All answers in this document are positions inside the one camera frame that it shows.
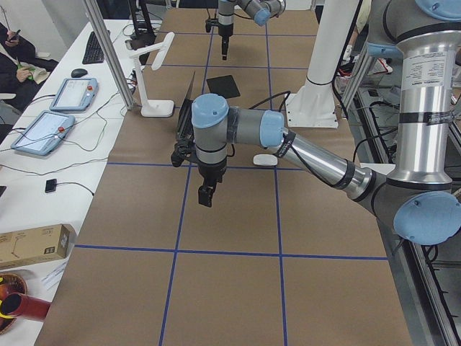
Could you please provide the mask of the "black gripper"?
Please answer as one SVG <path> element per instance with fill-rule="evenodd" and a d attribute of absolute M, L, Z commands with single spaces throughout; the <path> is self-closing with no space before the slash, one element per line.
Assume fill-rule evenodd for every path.
<path fill-rule="evenodd" d="M 198 166 L 203 178 L 203 184 L 198 189 L 198 203 L 205 207 L 212 206 L 217 183 L 223 181 L 227 169 L 227 152 L 223 146 L 217 151 L 204 151 L 190 139 L 180 139 L 174 145 L 171 163 L 179 167 L 183 161 L 189 161 Z"/>
<path fill-rule="evenodd" d="M 217 17 L 206 19 L 206 33 L 211 33 L 213 27 L 218 29 L 218 34 L 221 36 L 221 56 L 226 61 L 228 59 L 229 38 L 233 35 L 233 22 L 223 22 Z"/>

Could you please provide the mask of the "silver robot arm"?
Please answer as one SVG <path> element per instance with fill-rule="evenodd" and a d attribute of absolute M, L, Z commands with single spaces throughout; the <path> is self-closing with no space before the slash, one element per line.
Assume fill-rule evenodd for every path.
<path fill-rule="evenodd" d="M 383 174 L 360 167 L 318 141 L 284 126 L 283 115 L 228 104 L 207 93 L 179 119 L 171 163 L 199 169 L 201 205 L 211 206 L 227 169 L 228 146 L 260 146 L 342 190 L 400 238 L 440 244 L 460 230 L 460 202 L 445 172 L 452 70 L 460 45 L 458 1 L 377 1 L 370 13 L 370 45 L 403 58 L 393 169 Z"/>
<path fill-rule="evenodd" d="M 230 37 L 233 35 L 235 8 L 240 7 L 258 26 L 264 26 L 272 17 L 280 16 L 286 9 L 283 0 L 238 0 L 218 1 L 218 14 L 205 20 L 205 31 L 218 29 L 221 36 L 221 55 L 224 61 L 228 58 Z"/>

